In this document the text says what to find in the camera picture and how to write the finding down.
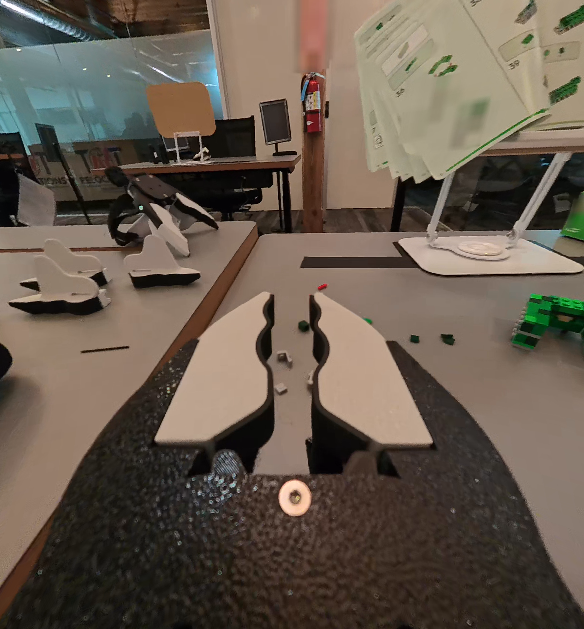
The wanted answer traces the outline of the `printed banner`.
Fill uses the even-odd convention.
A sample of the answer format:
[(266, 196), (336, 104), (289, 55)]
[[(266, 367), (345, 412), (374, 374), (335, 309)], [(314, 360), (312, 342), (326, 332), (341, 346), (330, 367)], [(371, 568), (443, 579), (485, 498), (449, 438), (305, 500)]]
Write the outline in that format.
[[(41, 144), (28, 147), (29, 162), (40, 185), (52, 190), (58, 202), (76, 200), (65, 169), (58, 159), (48, 157)], [(130, 140), (77, 142), (61, 147), (71, 175), (84, 201), (112, 200), (122, 194), (105, 176), (105, 169), (135, 163), (136, 150)]]

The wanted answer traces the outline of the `white paper sheet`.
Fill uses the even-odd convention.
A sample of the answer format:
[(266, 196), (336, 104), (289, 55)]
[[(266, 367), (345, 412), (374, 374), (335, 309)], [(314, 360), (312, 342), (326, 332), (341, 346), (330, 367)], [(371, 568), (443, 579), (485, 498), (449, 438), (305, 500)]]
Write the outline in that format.
[(23, 226), (53, 226), (56, 200), (50, 188), (18, 174), (19, 202), (17, 222)]

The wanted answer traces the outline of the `grey desk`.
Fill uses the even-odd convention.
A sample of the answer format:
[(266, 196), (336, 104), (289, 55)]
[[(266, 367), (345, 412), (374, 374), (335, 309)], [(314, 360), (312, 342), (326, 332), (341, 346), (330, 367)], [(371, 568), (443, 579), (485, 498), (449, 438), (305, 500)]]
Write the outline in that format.
[[(0, 343), (11, 353), (0, 383), (0, 618), (29, 576), (52, 515), (80, 461), (143, 383), (198, 336), (257, 243), (251, 221), (188, 231), (189, 286), (136, 289), (125, 251), (93, 252), (112, 276), (112, 303), (89, 316), (33, 317), (9, 306), (27, 295), (34, 252), (0, 252)], [(81, 350), (130, 349), (82, 354)]]
[[(78, 466), (2, 628), (584, 628), (584, 356), (578, 334), (510, 342), (532, 293), (584, 301), (576, 276), (438, 277), (300, 269), (398, 256), (394, 235), (262, 237), (220, 319), (275, 298), (277, 426), (254, 474), (225, 452), (154, 443), (194, 350), (177, 351)], [(433, 437), (306, 475), (318, 283), (388, 345)], [(409, 341), (411, 334), (420, 343)], [(453, 334), (444, 344), (441, 334)]]

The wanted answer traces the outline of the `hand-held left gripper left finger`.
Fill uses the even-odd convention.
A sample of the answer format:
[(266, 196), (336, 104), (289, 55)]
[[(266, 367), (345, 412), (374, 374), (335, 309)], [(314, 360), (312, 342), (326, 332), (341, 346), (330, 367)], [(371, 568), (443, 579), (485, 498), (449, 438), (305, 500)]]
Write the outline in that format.
[(254, 465), (274, 431), (274, 295), (259, 293), (211, 324), (192, 356), (155, 435), (159, 446), (221, 450)]

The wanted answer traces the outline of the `black office chair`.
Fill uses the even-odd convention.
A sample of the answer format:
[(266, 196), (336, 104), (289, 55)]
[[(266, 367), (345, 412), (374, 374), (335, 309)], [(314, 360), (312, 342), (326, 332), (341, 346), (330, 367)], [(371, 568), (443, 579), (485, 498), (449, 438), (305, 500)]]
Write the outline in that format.
[[(213, 158), (255, 157), (255, 120), (249, 118), (217, 120), (215, 133), (205, 145)], [(261, 170), (198, 172), (194, 199), (204, 208), (232, 221), (233, 214), (263, 201), (263, 189), (272, 187), (272, 174)]]

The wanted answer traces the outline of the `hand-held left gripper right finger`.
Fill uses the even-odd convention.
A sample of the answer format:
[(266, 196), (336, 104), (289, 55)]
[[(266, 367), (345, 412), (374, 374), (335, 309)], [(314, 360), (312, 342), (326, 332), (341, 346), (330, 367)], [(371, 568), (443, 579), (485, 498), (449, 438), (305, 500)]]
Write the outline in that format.
[(355, 452), (429, 450), (434, 441), (388, 342), (323, 293), (310, 296), (313, 465), (345, 465)]

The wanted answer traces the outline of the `white black finger part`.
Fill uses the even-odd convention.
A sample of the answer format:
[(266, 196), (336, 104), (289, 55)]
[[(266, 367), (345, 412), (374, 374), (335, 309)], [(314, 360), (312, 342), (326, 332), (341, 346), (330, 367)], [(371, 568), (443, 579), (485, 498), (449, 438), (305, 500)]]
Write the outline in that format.
[(48, 296), (96, 296), (110, 281), (96, 256), (76, 254), (57, 239), (45, 240), (43, 253), (34, 257), (34, 271), (21, 287)]
[(180, 266), (157, 235), (146, 236), (142, 251), (125, 256), (123, 263), (136, 289), (189, 286), (201, 278), (199, 271)]
[(9, 301), (9, 306), (30, 315), (91, 315), (112, 303), (106, 289), (90, 277), (64, 271), (45, 255), (34, 257), (38, 293)]

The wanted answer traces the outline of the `tan rounded board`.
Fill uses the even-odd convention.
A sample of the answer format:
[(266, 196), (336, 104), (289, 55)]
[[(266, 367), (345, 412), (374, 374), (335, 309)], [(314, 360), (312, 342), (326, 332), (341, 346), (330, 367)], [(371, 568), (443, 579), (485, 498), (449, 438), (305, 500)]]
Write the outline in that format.
[(215, 114), (205, 84), (163, 83), (146, 87), (149, 109), (162, 137), (197, 133), (209, 137), (216, 131)]

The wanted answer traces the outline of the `large green brick model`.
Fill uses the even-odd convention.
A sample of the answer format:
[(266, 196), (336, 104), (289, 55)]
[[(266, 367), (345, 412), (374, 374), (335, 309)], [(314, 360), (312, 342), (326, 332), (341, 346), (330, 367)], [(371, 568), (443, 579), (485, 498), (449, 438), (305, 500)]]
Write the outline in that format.
[(579, 334), (584, 351), (584, 301), (531, 294), (513, 326), (511, 343), (532, 351), (548, 330)]

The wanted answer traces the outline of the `wooden post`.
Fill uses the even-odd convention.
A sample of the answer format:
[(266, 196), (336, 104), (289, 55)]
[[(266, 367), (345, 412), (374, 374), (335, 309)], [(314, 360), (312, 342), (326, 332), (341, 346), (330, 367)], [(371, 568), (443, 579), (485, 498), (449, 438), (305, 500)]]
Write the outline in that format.
[(325, 93), (327, 69), (321, 68), (315, 73), (323, 76), (323, 78), (320, 79), (322, 111), (321, 131), (319, 133), (308, 134), (304, 132), (303, 109), (301, 106), (303, 129), (302, 230), (304, 233), (323, 232), (323, 192), (325, 178)]

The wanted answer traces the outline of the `black tape strip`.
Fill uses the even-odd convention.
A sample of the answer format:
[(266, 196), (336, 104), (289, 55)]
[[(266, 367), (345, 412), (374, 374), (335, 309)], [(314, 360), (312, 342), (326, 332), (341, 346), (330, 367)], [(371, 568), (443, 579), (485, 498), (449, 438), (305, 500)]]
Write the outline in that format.
[(300, 269), (420, 269), (410, 257), (305, 256)]

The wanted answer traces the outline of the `black white spare gripper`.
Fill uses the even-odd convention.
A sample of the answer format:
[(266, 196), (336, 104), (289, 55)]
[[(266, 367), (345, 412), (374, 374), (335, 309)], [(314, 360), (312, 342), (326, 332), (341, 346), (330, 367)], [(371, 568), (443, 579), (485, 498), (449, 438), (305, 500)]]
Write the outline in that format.
[(110, 205), (107, 222), (109, 235), (121, 247), (157, 235), (179, 255), (188, 257), (190, 249), (184, 231), (194, 223), (219, 229), (198, 203), (158, 177), (128, 176), (116, 166), (104, 172), (112, 184), (125, 191)]

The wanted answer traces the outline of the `red fire extinguisher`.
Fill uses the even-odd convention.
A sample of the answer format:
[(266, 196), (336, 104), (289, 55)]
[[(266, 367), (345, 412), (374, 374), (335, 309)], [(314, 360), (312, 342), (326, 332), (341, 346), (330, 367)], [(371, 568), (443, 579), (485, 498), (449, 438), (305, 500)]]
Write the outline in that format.
[(309, 72), (301, 82), (301, 105), (303, 109), (304, 132), (317, 134), (321, 131), (321, 83), (323, 76)]

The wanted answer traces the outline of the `spiral metal duct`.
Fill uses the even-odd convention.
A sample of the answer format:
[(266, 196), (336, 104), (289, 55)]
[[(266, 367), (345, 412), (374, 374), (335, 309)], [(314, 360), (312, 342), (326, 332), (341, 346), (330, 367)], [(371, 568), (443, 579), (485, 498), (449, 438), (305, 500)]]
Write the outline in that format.
[(34, 23), (78, 42), (117, 40), (119, 33), (97, 20), (92, 3), (82, 1), (92, 14), (79, 16), (48, 1), (0, 1), (0, 12)]

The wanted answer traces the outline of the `wooden edged office desk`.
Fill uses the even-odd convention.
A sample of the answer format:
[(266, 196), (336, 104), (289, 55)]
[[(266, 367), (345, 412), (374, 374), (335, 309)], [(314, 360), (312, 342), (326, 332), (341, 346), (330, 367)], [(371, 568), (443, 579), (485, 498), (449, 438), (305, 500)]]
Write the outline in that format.
[(142, 162), (105, 169), (94, 169), (119, 188), (126, 187), (126, 178), (137, 184), (156, 177), (165, 186), (172, 186), (201, 207), (220, 213), (223, 221), (232, 221), (245, 206), (256, 206), (263, 200), (263, 191), (278, 184), (280, 229), (292, 233), (291, 192), (289, 177), (301, 157), (299, 155), (219, 158), (182, 163)]

